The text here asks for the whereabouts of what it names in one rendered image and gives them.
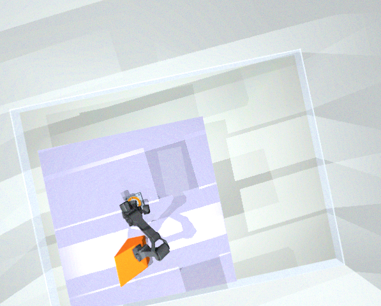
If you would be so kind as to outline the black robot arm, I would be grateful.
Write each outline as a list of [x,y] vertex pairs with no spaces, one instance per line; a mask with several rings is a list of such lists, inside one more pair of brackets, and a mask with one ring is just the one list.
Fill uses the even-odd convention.
[[[151,247],[146,244],[143,246],[141,246],[141,244],[136,245],[132,249],[135,259],[140,262],[142,259],[148,256],[154,257],[157,261],[161,261],[170,252],[170,247],[168,246],[167,241],[162,239],[160,234],[155,232],[155,230],[153,230],[152,227],[150,227],[150,225],[148,225],[148,223],[143,220],[141,212],[137,210],[137,201],[125,201],[124,203],[120,204],[119,207],[128,226],[138,227],[151,243]],[[161,244],[159,247],[155,247],[155,243],[159,239],[163,241],[163,244]]]

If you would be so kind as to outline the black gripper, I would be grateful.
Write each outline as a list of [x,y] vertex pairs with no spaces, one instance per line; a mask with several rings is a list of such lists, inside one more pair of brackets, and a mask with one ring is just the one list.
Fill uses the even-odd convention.
[[[137,210],[139,210],[139,211],[141,212],[141,214],[144,213],[144,215],[150,213],[150,209],[149,209],[149,205],[148,205],[148,204],[147,204],[147,205],[143,205],[142,207],[141,207],[141,206],[138,206],[138,209],[137,209]],[[121,212],[121,213],[122,213],[122,212]],[[122,217],[123,217],[123,219],[124,219],[124,215],[123,215],[123,213],[122,213]]]

